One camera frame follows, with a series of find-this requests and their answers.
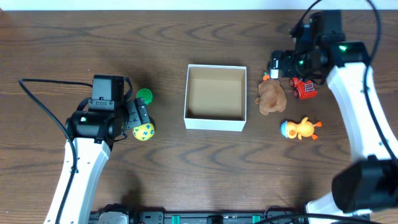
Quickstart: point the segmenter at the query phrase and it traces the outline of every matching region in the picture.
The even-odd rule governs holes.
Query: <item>green light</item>
[[[340,50],[342,50],[342,51],[346,51],[347,50],[347,47],[343,46],[343,45],[338,46],[338,48],[340,48]]]

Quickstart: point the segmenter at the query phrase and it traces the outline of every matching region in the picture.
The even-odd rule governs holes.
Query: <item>red toy car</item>
[[[313,98],[318,94],[311,80],[303,82],[294,77],[289,80],[289,84],[291,87],[294,87],[294,97],[300,98],[301,100]]]

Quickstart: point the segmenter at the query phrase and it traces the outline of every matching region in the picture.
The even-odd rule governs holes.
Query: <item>toy car wheel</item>
[[[299,93],[299,91],[298,91],[296,88],[294,88],[294,90],[293,90],[293,95],[294,95],[294,97],[296,97],[296,98],[299,98],[299,97],[300,97],[300,93]]]
[[[290,85],[290,87],[294,87],[294,80],[293,80],[293,78],[291,78],[291,79],[289,80],[289,85]]]

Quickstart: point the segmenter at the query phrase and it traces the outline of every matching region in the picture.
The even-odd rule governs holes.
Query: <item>yellow rubber duck toy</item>
[[[313,140],[316,140],[318,136],[313,133],[315,130],[314,127],[322,127],[322,122],[319,121],[315,124],[312,124],[308,121],[308,117],[305,117],[300,124],[295,124],[291,121],[283,122],[282,126],[280,127],[280,132],[286,138],[293,139],[298,137],[298,139],[301,140],[302,137],[311,136]]]

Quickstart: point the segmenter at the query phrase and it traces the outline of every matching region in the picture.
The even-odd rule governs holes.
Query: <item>toy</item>
[[[263,82],[259,85],[260,97],[256,98],[260,112],[267,115],[268,112],[283,112],[286,108],[286,95],[278,80],[269,79],[264,75]]]
[[[152,123],[142,124],[132,130],[132,134],[140,141],[150,140],[155,134],[155,127]]]
[[[289,80],[291,87],[294,87],[294,97],[300,98],[301,100],[316,97],[318,91],[315,89],[311,80],[303,82],[299,78],[294,77]]]
[[[300,124],[295,124],[291,121],[285,121],[280,126],[280,133],[286,138],[296,138],[298,137],[301,140],[303,137],[312,137],[313,140],[316,140],[318,136],[314,134],[314,127],[322,127],[322,122],[317,122],[312,124],[308,121],[308,117],[305,117]]]
[[[137,92],[137,98],[142,97],[144,99],[145,105],[148,105],[149,103],[152,102],[152,99],[154,98],[152,95],[152,92],[146,88],[140,89]]]

